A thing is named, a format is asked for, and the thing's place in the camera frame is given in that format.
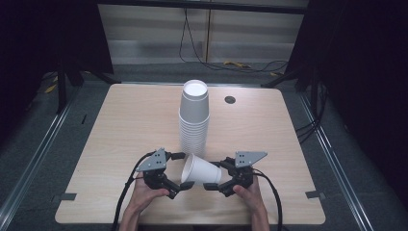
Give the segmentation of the stack of white paper cups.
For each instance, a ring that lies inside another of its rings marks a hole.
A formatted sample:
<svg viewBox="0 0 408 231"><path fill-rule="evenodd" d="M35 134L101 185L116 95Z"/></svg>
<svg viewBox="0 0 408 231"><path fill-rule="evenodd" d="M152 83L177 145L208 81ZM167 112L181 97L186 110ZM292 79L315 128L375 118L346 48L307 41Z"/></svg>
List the stack of white paper cups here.
<svg viewBox="0 0 408 231"><path fill-rule="evenodd" d="M183 86L179 107L180 144L184 152L205 156L210 121L208 86L189 80Z"/></svg>

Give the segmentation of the person's left hand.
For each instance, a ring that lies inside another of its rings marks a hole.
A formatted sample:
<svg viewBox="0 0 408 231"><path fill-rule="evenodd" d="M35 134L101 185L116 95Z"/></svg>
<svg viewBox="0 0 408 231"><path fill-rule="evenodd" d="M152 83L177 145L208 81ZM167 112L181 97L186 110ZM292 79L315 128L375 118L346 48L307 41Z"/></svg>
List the person's left hand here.
<svg viewBox="0 0 408 231"><path fill-rule="evenodd" d="M143 174L140 172L136 177L133 193L127 208L133 214L140 214L154 199L168 195L169 191L167 189L150 189L145 184Z"/></svg>

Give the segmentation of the metal floor rail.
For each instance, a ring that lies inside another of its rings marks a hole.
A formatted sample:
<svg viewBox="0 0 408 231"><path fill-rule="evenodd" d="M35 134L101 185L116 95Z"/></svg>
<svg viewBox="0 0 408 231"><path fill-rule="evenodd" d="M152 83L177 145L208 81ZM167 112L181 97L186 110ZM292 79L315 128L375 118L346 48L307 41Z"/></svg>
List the metal floor rail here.
<svg viewBox="0 0 408 231"><path fill-rule="evenodd" d="M312 113L311 103L305 93L299 95L300 101L302 103L303 109L313 124L316 137L319 144L325 154L328 164L336 177L339 187L342 191L344 199L352 213L354 219L359 226L360 231L374 231L374 228L370 222L368 214L364 206L362 205L360 199L358 198L356 192L354 191L348 177L346 176L344 169L336 155L335 149L333 148L330 140L326 136L326 133L321 125L318 125L318 120Z"/></svg>
<svg viewBox="0 0 408 231"><path fill-rule="evenodd" d="M61 110L54 94L41 94L0 147L0 231L7 231L13 221L81 89L68 91Z"/></svg>

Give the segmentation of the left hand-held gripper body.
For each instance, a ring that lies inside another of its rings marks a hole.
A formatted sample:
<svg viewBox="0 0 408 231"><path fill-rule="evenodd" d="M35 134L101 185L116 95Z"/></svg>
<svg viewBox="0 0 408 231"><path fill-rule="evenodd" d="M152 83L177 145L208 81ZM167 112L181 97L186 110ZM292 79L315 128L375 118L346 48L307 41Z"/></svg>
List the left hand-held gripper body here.
<svg viewBox="0 0 408 231"><path fill-rule="evenodd" d="M165 170L171 154L160 148L147 153L140 159L136 166L136 172L141 172L144 183L152 190L166 189L169 193L174 192L174 184L166 177Z"/></svg>

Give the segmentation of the black horizontal bar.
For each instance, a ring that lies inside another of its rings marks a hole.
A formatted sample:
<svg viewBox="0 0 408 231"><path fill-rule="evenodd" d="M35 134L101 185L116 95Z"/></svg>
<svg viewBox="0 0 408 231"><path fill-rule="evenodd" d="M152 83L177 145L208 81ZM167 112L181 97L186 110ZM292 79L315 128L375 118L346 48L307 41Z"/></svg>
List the black horizontal bar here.
<svg viewBox="0 0 408 231"><path fill-rule="evenodd" d="M246 13L306 14L309 11L307 8L300 7L283 7L283 6L238 4L224 2L204 2L192 0L95 0L95 1L97 4L103 5L217 10Z"/></svg>

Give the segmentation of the single white paper cup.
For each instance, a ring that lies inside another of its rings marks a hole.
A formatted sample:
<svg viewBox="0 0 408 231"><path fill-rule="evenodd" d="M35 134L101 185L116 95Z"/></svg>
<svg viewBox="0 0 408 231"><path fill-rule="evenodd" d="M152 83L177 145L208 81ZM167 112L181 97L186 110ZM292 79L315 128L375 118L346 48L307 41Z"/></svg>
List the single white paper cup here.
<svg viewBox="0 0 408 231"><path fill-rule="evenodd" d="M194 182L195 184L220 182L222 171L216 165L191 154L184 165L181 182Z"/></svg>

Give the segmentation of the black metal stand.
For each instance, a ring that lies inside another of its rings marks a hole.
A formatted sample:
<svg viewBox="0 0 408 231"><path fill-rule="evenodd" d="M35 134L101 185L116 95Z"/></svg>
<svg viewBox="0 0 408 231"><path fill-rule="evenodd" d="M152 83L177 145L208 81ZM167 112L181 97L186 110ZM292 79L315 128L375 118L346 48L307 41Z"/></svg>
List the black metal stand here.
<svg viewBox="0 0 408 231"><path fill-rule="evenodd" d="M101 70L95 64L82 61L81 59L74 58L72 56L66 56L59 59L53 68L47 70L43 75L43 79L46 79L50 76L55 76L57 78L57 113L61 113L67 105L66 82L69 82L73 87L83 86L85 82L85 79L82 75L83 72L89 72L91 75L110 85L120 84L119 80L110 77L110 74L114 74L112 62L109 62L107 64L107 67L107 70Z"/></svg>
<svg viewBox="0 0 408 231"><path fill-rule="evenodd" d="M302 64L293 70L286 71L279 75L275 80L262 84L262 88L273 89L284 81L296 79L295 91L305 92L308 87L311 88L311 109L314 115L318 113L318 86L319 78L317 68L310 64Z"/></svg>

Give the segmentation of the person's right hand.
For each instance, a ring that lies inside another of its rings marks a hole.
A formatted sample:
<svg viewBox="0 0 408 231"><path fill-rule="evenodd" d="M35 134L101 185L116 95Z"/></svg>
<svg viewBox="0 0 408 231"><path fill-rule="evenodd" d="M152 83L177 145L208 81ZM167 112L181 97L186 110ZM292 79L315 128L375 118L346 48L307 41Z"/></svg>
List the person's right hand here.
<svg viewBox="0 0 408 231"><path fill-rule="evenodd" d="M256 176L253 177L253 183L249 187L236 185L233 191L243 200L251 214L263 214L267 211Z"/></svg>

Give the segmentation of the black curtain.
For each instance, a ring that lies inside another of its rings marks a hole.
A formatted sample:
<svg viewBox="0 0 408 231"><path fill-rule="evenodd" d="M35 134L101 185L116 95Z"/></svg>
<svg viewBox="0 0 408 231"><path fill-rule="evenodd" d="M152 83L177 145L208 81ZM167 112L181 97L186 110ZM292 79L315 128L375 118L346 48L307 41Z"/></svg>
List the black curtain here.
<svg viewBox="0 0 408 231"><path fill-rule="evenodd" d="M96 0L0 0L0 143L60 67L74 86L82 70L114 72Z"/></svg>
<svg viewBox="0 0 408 231"><path fill-rule="evenodd" d="M408 0L309 0L288 69L314 80L408 206Z"/></svg>

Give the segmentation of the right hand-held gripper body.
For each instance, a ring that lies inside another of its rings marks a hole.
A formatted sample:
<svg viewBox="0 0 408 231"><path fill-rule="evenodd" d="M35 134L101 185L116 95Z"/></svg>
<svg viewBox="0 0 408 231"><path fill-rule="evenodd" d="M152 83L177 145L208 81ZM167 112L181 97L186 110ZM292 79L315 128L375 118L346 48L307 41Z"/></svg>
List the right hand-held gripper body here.
<svg viewBox="0 0 408 231"><path fill-rule="evenodd" d="M235 162L238 173L236 176L231 176L237 185L245 188L253 183L253 165L267 156L265 151L237 151L234 158L227 157L225 160Z"/></svg>

